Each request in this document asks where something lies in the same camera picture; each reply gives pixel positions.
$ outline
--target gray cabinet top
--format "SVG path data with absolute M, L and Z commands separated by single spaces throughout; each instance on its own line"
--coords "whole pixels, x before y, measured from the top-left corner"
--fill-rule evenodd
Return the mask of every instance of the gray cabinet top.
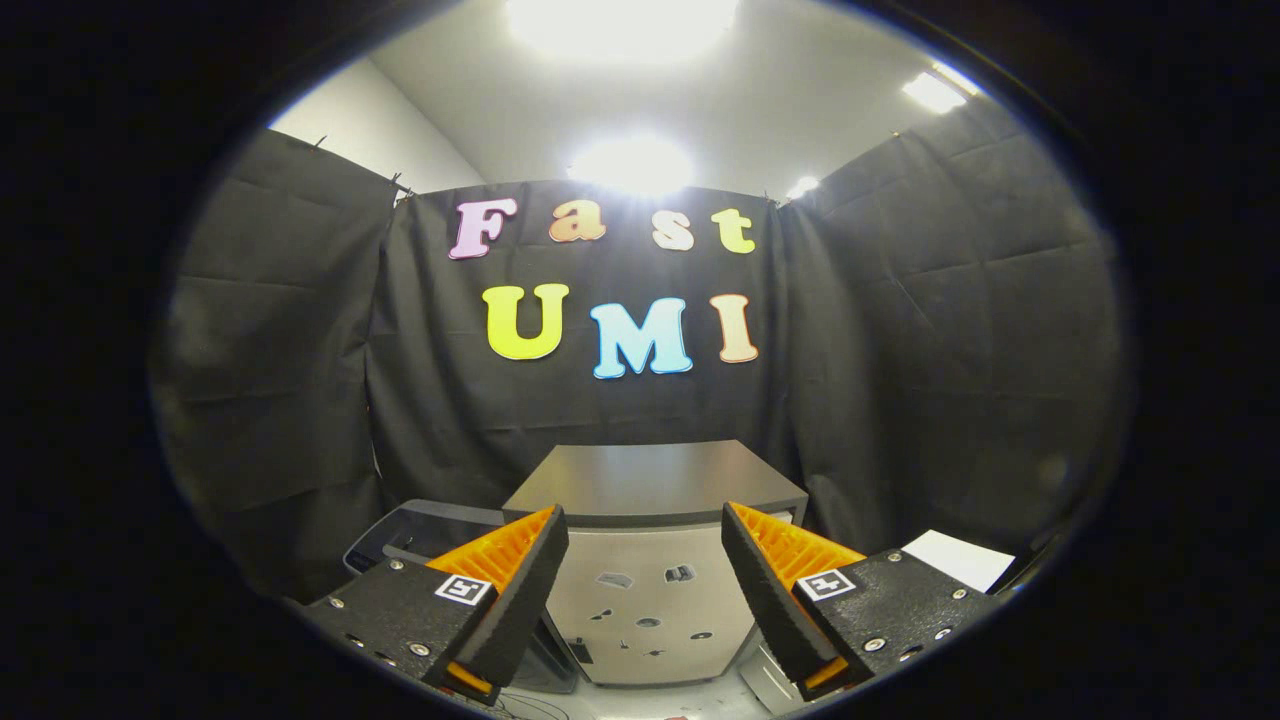
M 718 521 L 732 500 L 764 511 L 794 509 L 808 495 L 736 439 L 678 445 L 559 445 L 503 511 L 561 503 L 570 525 L 653 527 Z

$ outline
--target orange gripper pad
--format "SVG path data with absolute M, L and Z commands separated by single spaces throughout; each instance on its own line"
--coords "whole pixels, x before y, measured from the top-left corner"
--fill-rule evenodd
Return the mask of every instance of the orange gripper pad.
M 556 506 L 544 507 L 431 560 L 428 568 L 488 580 L 500 594 Z
M 728 505 L 750 530 L 751 538 L 764 555 L 764 560 L 787 592 L 791 592 L 800 578 L 844 568 L 867 559 L 860 552 L 854 552 L 842 544 L 759 510 L 736 502 Z

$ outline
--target ceiling light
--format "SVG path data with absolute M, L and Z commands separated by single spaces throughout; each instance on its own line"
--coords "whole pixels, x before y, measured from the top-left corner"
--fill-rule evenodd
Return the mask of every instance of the ceiling light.
M 689 59 L 733 23 L 737 0 L 507 0 L 512 32 L 562 58 Z
M 572 179 L 653 195 L 680 190 L 692 181 L 692 176 L 689 158 L 652 135 L 602 142 L 589 147 L 568 167 Z
M 964 90 L 969 95 L 978 95 L 978 86 L 974 85 L 969 78 L 966 78 L 963 74 L 957 73 L 955 69 L 952 69 L 952 68 L 950 68 L 947 65 L 943 65 L 942 63 L 933 63 L 933 69 L 940 76 L 942 76 L 942 77 L 950 79 L 951 82 L 956 83 L 957 86 L 960 86 L 960 90 Z
M 810 190 L 818 187 L 818 178 L 813 176 L 805 176 L 796 181 L 795 187 L 787 191 L 787 197 L 795 200 L 801 195 L 809 192 Z
M 902 86 L 902 92 L 911 96 L 920 105 L 934 113 L 942 114 L 952 108 L 964 105 L 965 100 L 959 92 L 941 79 L 929 73 L 920 73 L 915 79 Z

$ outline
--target black curtain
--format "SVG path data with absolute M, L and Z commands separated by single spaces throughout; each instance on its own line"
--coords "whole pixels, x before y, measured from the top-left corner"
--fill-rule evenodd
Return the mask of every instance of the black curtain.
M 1115 249 L 984 96 L 782 209 L 795 436 L 828 534 L 933 528 L 1014 553 L 1094 487 L 1116 432 Z
M 210 196 L 151 354 L 178 486 L 265 593 L 344 582 L 384 511 L 364 336 L 394 187 L 266 131 Z
M 1112 246 L 983 97 L 781 209 L 558 181 L 392 197 L 266 132 L 180 265 L 152 361 L 169 457 L 264 592 L 342 583 L 342 551 L 403 500 L 498 507 L 562 443 L 739 439 L 812 495 L 806 525 L 861 552 L 934 528 L 1025 557 L 1097 484 L 1123 365 Z M 503 197 L 518 209 L 489 252 L 451 259 L 457 206 Z M 571 200 L 599 204 L 603 237 L 552 240 Z M 721 243 L 710 217 L 730 208 L 751 252 Z M 653 241 L 659 209 L 689 218 L 691 249 Z M 534 337 L 543 283 L 570 288 L 559 346 L 499 356 L 481 293 L 524 288 Z M 753 361 L 719 359 L 722 293 L 750 300 Z M 692 368 L 595 378 L 589 310 L 618 302 L 640 324 L 662 297 L 686 304 Z
M 509 197 L 517 213 L 483 258 L 453 260 L 457 206 Z M 553 210 L 595 201 L 605 234 L 556 242 Z M 751 220 L 748 254 L 721 243 L 710 217 L 737 209 Z M 695 241 L 686 251 L 652 238 L 657 210 L 684 213 Z M 641 199 L 571 182 L 471 187 L 412 197 L 396 210 L 381 258 L 369 337 L 374 445 L 388 492 L 499 507 L 557 445 L 641 445 L 739 439 L 799 480 L 785 402 L 787 284 L 777 210 L 760 197 L 684 190 Z M 532 291 L 562 283 L 564 332 L 538 360 L 509 360 L 489 346 L 481 293 L 517 286 L 517 328 L 541 332 Z M 709 299 L 744 295 L 746 324 L 760 354 L 728 364 L 719 315 Z M 598 379 L 599 331 L 591 307 L 618 302 L 644 323 L 653 301 L 678 297 L 684 373 L 627 368 Z

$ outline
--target orange letter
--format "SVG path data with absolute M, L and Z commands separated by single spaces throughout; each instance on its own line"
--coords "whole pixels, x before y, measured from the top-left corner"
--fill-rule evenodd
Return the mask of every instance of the orange letter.
M 590 200 L 571 200 L 553 210 L 552 215 L 559 218 L 552 223 L 550 229 L 552 240 L 556 242 L 596 240 L 604 234 L 600 206 Z
M 653 214 L 653 241 L 667 250 L 689 250 L 694 246 L 694 234 L 686 228 L 689 218 L 684 213 L 658 210 Z
M 750 363 L 759 357 L 759 348 L 751 345 L 751 338 L 746 334 L 746 304 L 750 300 L 742 295 L 717 295 L 710 302 L 721 315 L 721 332 L 724 334 L 721 360 Z

